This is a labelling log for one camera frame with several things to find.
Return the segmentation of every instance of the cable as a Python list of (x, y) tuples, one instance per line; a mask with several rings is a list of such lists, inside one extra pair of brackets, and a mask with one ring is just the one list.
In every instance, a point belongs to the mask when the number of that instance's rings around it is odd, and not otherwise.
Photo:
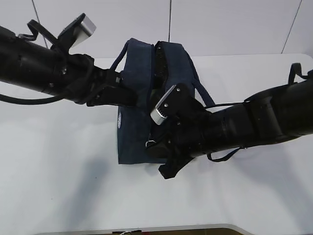
[(124, 234), (131, 234), (132, 232), (129, 232), (129, 231), (125, 231), (125, 232), (122, 232), (120, 235), (124, 235)]
[(242, 104), (242, 102), (241, 103), (214, 104), (214, 105), (206, 106), (205, 109), (214, 108), (214, 107), (222, 107), (222, 106), (233, 106), (236, 104)]
[(19, 99), (10, 96), (0, 94), (0, 101), (11, 103), (11, 104), (21, 104), (21, 105), (38, 105), (38, 104), (49, 104), (61, 99), (64, 99), (69, 94), (69, 91), (64, 91), (60, 95), (44, 98), (44, 99)]
[[(39, 16), (38, 16), (38, 12), (37, 12), (37, 9), (36, 9), (34, 0), (31, 0), (31, 2), (32, 2), (33, 8), (34, 8), (34, 10), (35, 10), (35, 14), (36, 14), (37, 21), (38, 21), (38, 23), (40, 23)], [(44, 38), (44, 42), (45, 42), (45, 47), (48, 49), (47, 41), (46, 41), (46, 39), (45, 39), (44, 36), (43, 36), (43, 38)]]
[(85, 56), (84, 58), (89, 63), (86, 75), (82, 78), (76, 79), (71, 84), (69, 84), (61, 94), (43, 99), (20, 99), (0, 94), (0, 101), (20, 105), (39, 105), (39, 104), (49, 104), (56, 101), (60, 101), (69, 96), (75, 96), (76, 92), (85, 86), (85, 83), (91, 76), (93, 70), (93, 61), (88, 56)]

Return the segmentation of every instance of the white tabletop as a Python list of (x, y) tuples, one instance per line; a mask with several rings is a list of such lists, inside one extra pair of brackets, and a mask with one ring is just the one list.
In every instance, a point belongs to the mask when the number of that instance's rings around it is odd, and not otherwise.
[[(193, 60), (216, 103), (286, 84), (294, 62), (304, 72), (313, 69), (303, 54)], [(107, 68), (112, 61), (96, 64)], [(4, 83), (0, 91), (45, 96)], [(116, 107), (0, 102), (0, 110), (0, 234), (212, 227), (313, 233), (313, 136), (242, 150), (225, 163), (198, 157), (164, 180), (156, 164), (117, 164)]]

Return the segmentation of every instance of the bag handle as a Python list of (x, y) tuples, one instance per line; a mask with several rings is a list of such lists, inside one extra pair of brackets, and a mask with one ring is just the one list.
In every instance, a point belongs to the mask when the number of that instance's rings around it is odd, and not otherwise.
[(192, 61), (192, 59), (190, 58), (190, 55), (186, 52), (191, 69), (192, 69), (192, 73), (194, 76), (194, 80), (192, 81), (192, 84), (194, 85), (194, 87), (197, 89), (197, 91), (199, 92), (202, 100), (204, 101), (206, 106), (211, 106), (214, 105), (214, 101), (212, 99), (212, 97), (209, 95), (209, 93), (207, 92), (207, 90), (204, 88), (204, 86), (201, 84), (197, 70), (195, 68), (194, 62)]
[(118, 55), (118, 57), (115, 59), (115, 61), (113, 62), (113, 64), (110, 67), (110, 70), (116, 70), (118, 64), (121, 62), (121, 60), (124, 58), (124, 56), (126, 55), (127, 52), (127, 48), (128, 48), (128, 44), (129, 44), (129, 40), (125, 43), (122, 51), (120, 52), (120, 54)]

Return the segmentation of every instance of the white wall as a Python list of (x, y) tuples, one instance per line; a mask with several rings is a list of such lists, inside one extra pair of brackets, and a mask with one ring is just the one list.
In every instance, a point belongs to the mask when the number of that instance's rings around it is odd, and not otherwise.
[(191, 55), (281, 53), (299, 0), (173, 0), (171, 41)]
[[(35, 0), (35, 5), (55, 36), (82, 12), (97, 25), (71, 53), (116, 57), (130, 37), (154, 44), (168, 39), (170, 0)], [(312, 0), (172, 0), (170, 40), (191, 55), (313, 56), (311, 9)], [(0, 0), (1, 26), (28, 33), (30, 19), (36, 19), (31, 0)], [(41, 37), (37, 43), (44, 45)]]
[(169, 0), (35, 0), (35, 5), (55, 36), (81, 13), (94, 22), (96, 32), (71, 53), (113, 58), (131, 37), (153, 44), (168, 39)]
[[(0, 26), (16, 35), (30, 34), (27, 23), (36, 20), (36, 14), (31, 0), (0, 0)], [(43, 38), (38, 37), (37, 43), (43, 44)]]
[(313, 57), (313, 1), (302, 0), (284, 53), (304, 53)]

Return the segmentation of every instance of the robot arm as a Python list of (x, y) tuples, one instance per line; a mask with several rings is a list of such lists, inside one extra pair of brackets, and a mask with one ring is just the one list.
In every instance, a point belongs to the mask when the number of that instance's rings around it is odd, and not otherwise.
[[(152, 156), (167, 158), (159, 171), (168, 179), (199, 155), (206, 154), (211, 161), (221, 162), (239, 149), (312, 134), (312, 73), (313, 70), (303, 76), (300, 64), (293, 64), (287, 85), (259, 92), (243, 103), (230, 104), (233, 106), (214, 113), (191, 98), (183, 84), (177, 84), (151, 112), (157, 124), (166, 119), (174, 122), (164, 136), (148, 143), (147, 151)], [(295, 83), (296, 74), (306, 81)], [(211, 158), (212, 153), (231, 148), (237, 149), (224, 158)]]
[[(18, 99), (0, 94), (0, 101), (35, 105), (68, 99), (77, 104), (135, 106), (136, 93), (123, 85), (114, 69), (93, 65), (88, 55), (70, 55), (69, 49), (91, 36), (94, 24), (82, 14), (55, 38), (36, 21), (28, 23), (32, 35), (18, 37), (0, 27), (0, 81), (52, 95), (46, 99)], [(42, 34), (51, 49), (33, 44)], [(294, 83), (295, 75), (306, 79)], [(166, 158), (159, 170), (173, 178), (196, 156), (214, 162), (228, 160), (239, 149), (275, 144), (313, 133), (313, 71), (301, 73), (293, 64), (289, 83), (257, 93), (243, 103), (233, 103), (212, 113), (189, 95), (184, 84), (174, 85), (152, 108), (151, 118), (161, 125), (171, 122), (158, 140), (149, 140), (146, 151)], [(211, 154), (237, 148), (222, 159)]]
[[(33, 35), (18, 37), (0, 27), (0, 81), (53, 97), (23, 100), (0, 95), (1, 101), (33, 105), (68, 99), (87, 106), (135, 105), (136, 94), (123, 86), (119, 73), (94, 66), (94, 59), (88, 55), (68, 53), (95, 30), (85, 14), (66, 27), (57, 39), (34, 20), (28, 27)], [(30, 42), (35, 41), (39, 33), (52, 43), (51, 49)]]

